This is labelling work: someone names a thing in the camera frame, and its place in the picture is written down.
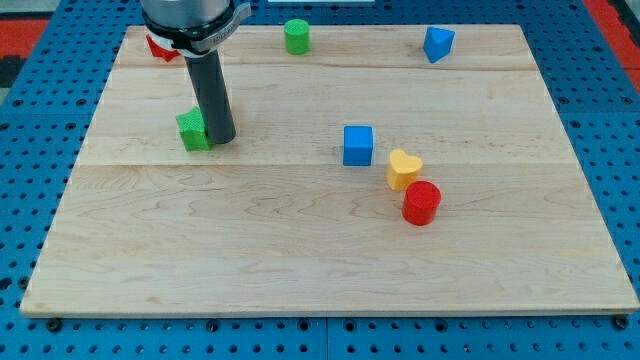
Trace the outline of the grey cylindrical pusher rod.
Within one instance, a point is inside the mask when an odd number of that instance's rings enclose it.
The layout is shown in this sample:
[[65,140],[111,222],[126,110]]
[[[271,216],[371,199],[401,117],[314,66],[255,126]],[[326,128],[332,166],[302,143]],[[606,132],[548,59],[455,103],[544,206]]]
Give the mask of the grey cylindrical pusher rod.
[[209,141],[213,144],[231,142],[236,128],[218,52],[214,50],[203,57],[185,60]]

